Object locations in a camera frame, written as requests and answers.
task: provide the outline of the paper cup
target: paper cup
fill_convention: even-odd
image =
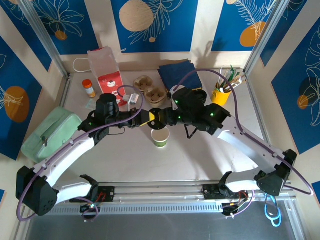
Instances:
[[[152,129],[151,137],[154,145],[156,145],[158,148],[164,148],[167,144],[168,138],[170,137],[170,131],[167,127],[161,130]]]

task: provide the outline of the pen holder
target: pen holder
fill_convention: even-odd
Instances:
[[[215,88],[212,92],[212,98],[211,98],[212,103],[223,106],[227,103],[230,94],[231,94],[231,91],[227,93],[223,93]]]

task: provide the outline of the red and white carton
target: red and white carton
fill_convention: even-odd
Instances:
[[[126,105],[127,102],[123,101],[117,92],[118,88],[123,86],[124,83],[112,49],[106,46],[94,51],[88,51],[88,60],[102,93],[115,95],[119,107]],[[121,88],[119,92],[122,96],[126,94],[124,88]]]

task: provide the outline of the white table surface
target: white table surface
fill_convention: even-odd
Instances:
[[[210,72],[199,72],[203,89],[210,104],[212,90],[218,77]],[[155,86],[164,86],[157,71],[123,71],[123,83],[132,85],[142,75],[151,77]],[[82,87],[84,79],[91,79],[99,98],[101,90],[91,72],[75,73],[67,95],[65,108],[86,119],[89,97]],[[262,138],[256,113],[246,84],[235,89],[239,102],[239,118],[242,125]],[[170,106],[167,101],[161,108]],[[230,96],[224,106],[234,115],[234,98]],[[152,107],[146,102],[145,110]],[[87,174],[98,182],[152,182],[219,180],[225,172],[245,171],[256,166],[248,157],[230,144],[206,132],[197,132],[187,139],[183,125],[168,126],[170,138],[164,148],[152,143],[151,128],[127,128],[125,134],[105,137],[96,147],[79,158],[62,176],[63,180]],[[111,128],[111,133],[122,130]]]

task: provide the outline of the white cord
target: white cord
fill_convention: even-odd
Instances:
[[[90,72],[90,71],[91,71],[91,69],[89,69],[89,70],[85,70],[85,71],[78,71],[78,70],[76,70],[76,69],[75,69],[75,62],[76,62],[77,60],[79,60],[79,59],[82,59],[82,60],[88,60],[88,58],[84,58],[84,57],[78,57],[78,58],[76,58],[76,59],[73,61],[73,64],[72,64],[72,66],[73,66],[73,70],[75,70],[77,73],[86,73],[86,72]]]

